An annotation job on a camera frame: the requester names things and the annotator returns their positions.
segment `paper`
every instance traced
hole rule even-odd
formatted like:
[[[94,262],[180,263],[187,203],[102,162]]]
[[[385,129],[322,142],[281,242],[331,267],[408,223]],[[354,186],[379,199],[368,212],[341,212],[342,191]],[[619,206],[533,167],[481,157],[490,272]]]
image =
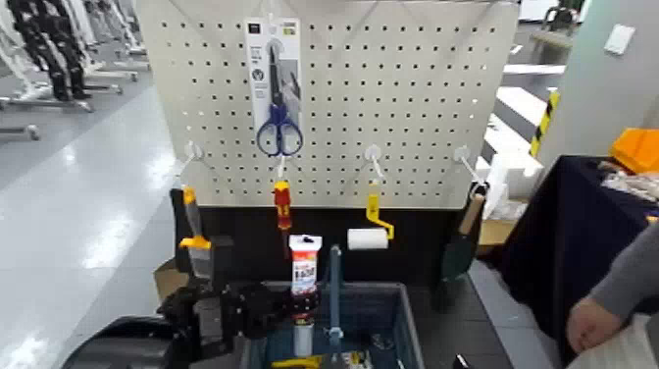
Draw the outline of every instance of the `paper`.
[[[613,26],[613,31],[611,31],[611,35],[606,41],[606,45],[604,45],[604,50],[610,51],[614,54],[623,55],[635,30],[636,28],[632,26]]]
[[[270,118],[271,46],[275,46],[279,52],[279,86],[288,115],[293,123],[301,128],[300,21],[293,18],[276,18],[270,24],[265,18],[247,18],[244,29],[254,132]]]

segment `gray sleeve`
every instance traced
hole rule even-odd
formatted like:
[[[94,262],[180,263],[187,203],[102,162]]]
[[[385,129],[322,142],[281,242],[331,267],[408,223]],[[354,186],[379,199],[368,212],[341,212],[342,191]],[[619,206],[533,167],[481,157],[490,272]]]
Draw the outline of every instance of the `gray sleeve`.
[[[625,320],[646,297],[659,294],[659,223],[649,226],[611,264],[590,295]]]

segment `reflective floor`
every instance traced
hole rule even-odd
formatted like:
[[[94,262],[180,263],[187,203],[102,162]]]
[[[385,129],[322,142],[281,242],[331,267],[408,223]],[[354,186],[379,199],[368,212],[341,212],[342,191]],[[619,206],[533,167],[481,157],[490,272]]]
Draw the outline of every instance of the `reflective floor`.
[[[0,116],[3,125],[35,120],[43,135],[0,141],[0,368],[50,367],[72,335],[106,323],[80,324],[90,308],[106,311],[108,322],[128,310],[153,312],[155,297],[127,298],[155,295],[141,283],[167,258],[158,246],[172,250],[170,212],[158,218],[158,209],[175,158],[150,84],[145,75],[124,83],[123,96],[95,96],[93,114],[12,107]],[[166,225],[144,235],[152,218]],[[140,249],[140,235],[167,241],[149,237],[150,248]],[[125,294],[99,303],[112,288]]]

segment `yellow and black tape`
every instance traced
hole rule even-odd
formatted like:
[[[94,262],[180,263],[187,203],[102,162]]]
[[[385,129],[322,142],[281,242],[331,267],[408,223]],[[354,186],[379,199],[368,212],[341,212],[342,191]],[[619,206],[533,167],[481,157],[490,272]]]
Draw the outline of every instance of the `yellow and black tape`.
[[[549,128],[549,123],[551,123],[552,113],[556,109],[556,105],[558,105],[559,97],[560,94],[558,93],[558,91],[551,92],[551,94],[549,95],[549,101],[547,101],[547,108],[544,110],[542,121],[540,121],[540,125],[537,126],[537,129],[535,129],[535,134],[531,139],[531,150],[529,151],[529,154],[532,157],[536,157],[537,152],[540,150],[540,143],[542,142],[542,137],[544,136],[545,133],[547,133],[547,128]]]

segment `orange box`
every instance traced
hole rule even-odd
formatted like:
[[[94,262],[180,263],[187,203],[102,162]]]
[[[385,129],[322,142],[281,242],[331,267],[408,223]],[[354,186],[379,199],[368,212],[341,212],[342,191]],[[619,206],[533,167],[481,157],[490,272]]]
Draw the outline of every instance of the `orange box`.
[[[635,173],[659,172],[659,130],[626,129],[610,152]]]

